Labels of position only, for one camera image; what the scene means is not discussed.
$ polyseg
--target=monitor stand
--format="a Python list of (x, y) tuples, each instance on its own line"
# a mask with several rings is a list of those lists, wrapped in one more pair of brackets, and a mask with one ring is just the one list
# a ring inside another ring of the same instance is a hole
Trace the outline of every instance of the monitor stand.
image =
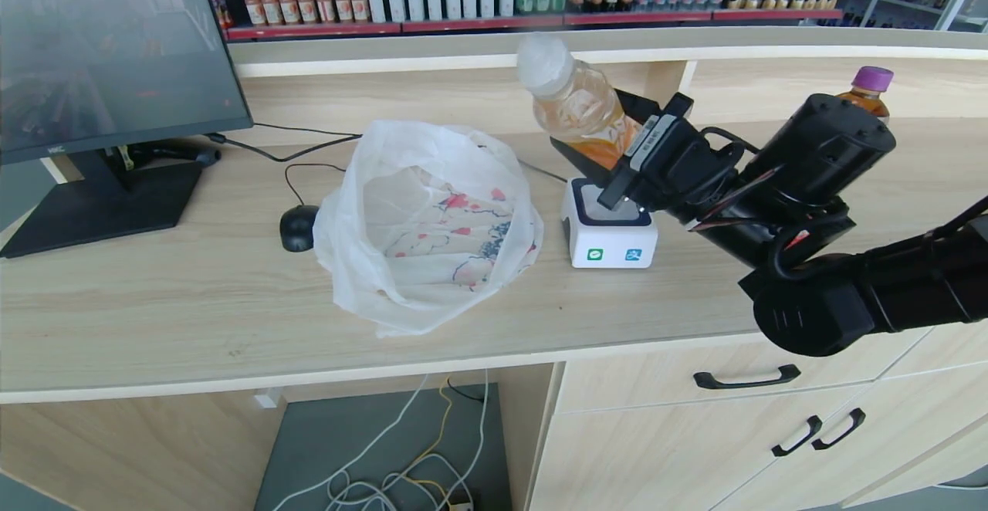
[(85, 179), (54, 186), (0, 257), (175, 227), (202, 172), (188, 162), (117, 174), (96, 151), (68, 158)]

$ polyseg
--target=robotic arm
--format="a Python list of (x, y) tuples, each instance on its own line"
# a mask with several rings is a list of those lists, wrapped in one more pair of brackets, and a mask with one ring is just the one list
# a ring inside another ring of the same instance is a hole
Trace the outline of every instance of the robotic arm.
[[(739, 285), (777, 346), (826, 357), (869, 333), (988, 317), (988, 198), (923, 235), (812, 258), (854, 227), (840, 192), (895, 148), (892, 132), (849, 100), (809, 96), (758, 149), (718, 127), (696, 130), (681, 93), (664, 109), (618, 96), (643, 127), (613, 168), (553, 146), (603, 188), (605, 208), (630, 198), (665, 211), (753, 268)], [(709, 135), (729, 143), (714, 150)], [(738, 171), (745, 151), (755, 156)]]

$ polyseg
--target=computer mouse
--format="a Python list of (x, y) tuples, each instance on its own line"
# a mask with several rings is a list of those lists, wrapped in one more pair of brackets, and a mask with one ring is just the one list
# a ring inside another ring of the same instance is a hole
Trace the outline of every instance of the computer mouse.
[(283, 213), (279, 229), (286, 251), (300, 253), (312, 248), (312, 226), (318, 211), (319, 206), (299, 205)]

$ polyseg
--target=drawer handle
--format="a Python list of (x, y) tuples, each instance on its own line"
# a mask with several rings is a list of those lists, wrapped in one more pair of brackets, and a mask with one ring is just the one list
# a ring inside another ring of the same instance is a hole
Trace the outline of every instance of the drawer handle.
[(865, 412), (862, 411), (860, 408), (854, 409), (853, 411), (851, 411), (850, 414), (851, 414), (851, 420), (854, 420), (854, 422), (851, 423), (851, 427), (848, 428), (847, 432), (841, 434), (839, 438), (836, 438), (836, 440), (833, 440), (829, 444), (826, 442), (822, 442), (820, 440), (813, 440), (814, 450), (816, 451), (829, 450), (829, 448), (834, 447), (834, 445), (836, 445), (837, 442), (843, 440), (843, 438), (846, 438), (849, 434), (854, 432), (854, 430), (858, 430), (858, 426), (861, 426), (861, 424), (865, 422)]
[(762, 387), (763, 385), (788, 384), (788, 382), (800, 377), (800, 374), (802, 373), (795, 364), (783, 364), (779, 367), (779, 377), (776, 380), (740, 381), (738, 384), (724, 384), (722, 381), (717, 381), (717, 378), (710, 373), (696, 373), (692, 375), (692, 378), (696, 381), (696, 387), (703, 389), (742, 389), (745, 387)]
[(776, 447), (772, 448), (772, 455), (775, 455), (776, 457), (786, 457), (786, 455), (789, 455), (791, 452), (794, 452), (798, 448), (800, 448), (800, 445), (803, 445), (806, 442), (808, 442), (809, 438), (812, 438), (813, 436), (819, 434), (820, 429), (823, 428), (823, 421), (820, 420), (820, 417), (816, 416), (815, 414), (809, 417), (808, 419), (806, 419), (806, 424), (809, 424), (809, 434), (806, 434), (806, 436), (802, 438), (802, 440), (798, 441), (796, 445), (793, 445), (793, 447), (788, 448), (787, 450), (783, 450), (782, 445), (776, 445)]

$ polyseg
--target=white plastic bag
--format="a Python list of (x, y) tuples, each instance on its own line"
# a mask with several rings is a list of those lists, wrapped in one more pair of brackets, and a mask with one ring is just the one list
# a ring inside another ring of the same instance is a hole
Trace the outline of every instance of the white plastic bag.
[(543, 220), (511, 148), (467, 128), (374, 121), (312, 232), (333, 303), (421, 335), (533, 264)]

